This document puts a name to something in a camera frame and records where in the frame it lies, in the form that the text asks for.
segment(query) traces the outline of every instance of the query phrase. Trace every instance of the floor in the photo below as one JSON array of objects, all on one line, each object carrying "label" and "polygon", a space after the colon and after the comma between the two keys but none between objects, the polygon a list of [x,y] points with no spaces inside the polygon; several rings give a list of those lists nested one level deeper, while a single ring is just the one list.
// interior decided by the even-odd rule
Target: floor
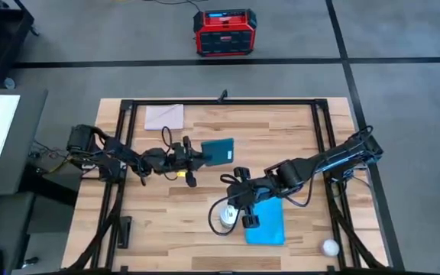
[{"label": "floor", "polygon": [[[333,2],[343,42],[336,40],[326,2]],[[37,135],[40,142],[64,147],[70,126],[92,124],[104,97],[218,96],[224,89],[231,96],[348,97],[354,101],[354,113],[362,109],[366,122],[375,127],[385,150],[380,175],[405,268],[440,273],[440,59],[419,59],[440,57],[440,2],[201,2],[204,10],[252,8],[257,13],[256,50],[246,58],[291,58],[221,66],[168,66],[174,60],[187,64],[198,59],[192,5],[143,0],[23,3],[36,18],[41,36],[29,36],[21,55],[20,65],[33,68],[12,70],[11,76],[22,89],[50,92]],[[341,54],[343,64],[303,62]],[[402,59],[381,59],[386,57]],[[108,62],[126,60],[150,62]],[[103,62],[72,63],[81,61]],[[350,72],[355,86],[348,86]],[[63,182],[76,185],[72,175],[76,171],[65,171],[69,180]],[[42,261],[25,272],[59,268],[72,216],[72,209],[38,203],[56,214],[35,214],[35,238],[32,235],[27,255]]]}]

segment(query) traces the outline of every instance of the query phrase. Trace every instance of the table leg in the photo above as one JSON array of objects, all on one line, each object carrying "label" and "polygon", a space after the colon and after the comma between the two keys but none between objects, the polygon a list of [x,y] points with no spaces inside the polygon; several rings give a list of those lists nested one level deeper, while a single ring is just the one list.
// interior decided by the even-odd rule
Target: table leg
[{"label": "table leg", "polygon": [[44,179],[42,169],[30,164],[24,169],[19,191],[33,192],[72,207],[76,204],[78,194],[77,191]]}]

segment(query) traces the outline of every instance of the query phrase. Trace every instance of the black clamp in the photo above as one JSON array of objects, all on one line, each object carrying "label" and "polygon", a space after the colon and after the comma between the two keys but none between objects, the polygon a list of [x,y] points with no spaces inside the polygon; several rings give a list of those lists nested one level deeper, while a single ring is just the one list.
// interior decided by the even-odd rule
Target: black clamp
[{"label": "black clamp", "polygon": [[314,100],[315,100],[315,104],[317,104],[320,107],[320,109],[324,111],[328,109],[327,99],[314,99]]},{"label": "black clamp", "polygon": [[[234,176],[245,182],[251,178],[251,172],[245,167],[235,167]],[[245,215],[242,217],[242,225],[244,228],[258,228],[259,216],[254,214],[254,205],[248,205],[244,208]]]},{"label": "black clamp", "polygon": [[121,266],[120,275],[127,275],[127,274],[128,274],[128,266]]},{"label": "black clamp", "polygon": [[118,243],[117,248],[127,249],[130,242],[131,216],[120,217],[118,221]]},{"label": "black clamp", "polygon": [[218,104],[222,104],[224,102],[224,99],[228,97],[228,91],[225,89],[223,90],[222,94],[220,95],[220,97],[217,99],[217,103]]},{"label": "black clamp", "polygon": [[328,275],[335,275],[335,267],[334,266],[327,266],[327,274]]},{"label": "black clamp", "polygon": [[131,106],[134,104],[132,99],[122,99],[120,102],[120,111],[127,111],[131,109]]}]

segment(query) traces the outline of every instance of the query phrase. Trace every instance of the teal cloth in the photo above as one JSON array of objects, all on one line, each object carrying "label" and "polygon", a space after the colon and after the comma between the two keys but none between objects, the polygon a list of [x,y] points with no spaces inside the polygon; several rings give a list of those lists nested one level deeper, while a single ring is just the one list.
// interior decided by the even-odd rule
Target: teal cloth
[{"label": "teal cloth", "polygon": [[254,207],[254,214],[259,216],[258,228],[246,228],[245,241],[248,244],[283,245],[284,215],[283,200],[271,198],[259,202]]},{"label": "teal cloth", "polygon": [[234,162],[234,139],[226,138],[217,141],[202,142],[203,156],[208,160],[206,166],[221,165]]}]

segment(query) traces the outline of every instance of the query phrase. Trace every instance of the white ball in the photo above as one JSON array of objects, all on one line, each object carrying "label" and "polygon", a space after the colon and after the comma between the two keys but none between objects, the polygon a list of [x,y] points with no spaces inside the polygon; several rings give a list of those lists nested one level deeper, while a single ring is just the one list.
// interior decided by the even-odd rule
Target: white ball
[{"label": "white ball", "polygon": [[327,257],[335,257],[339,254],[339,245],[332,239],[325,240],[322,243],[322,253]]}]

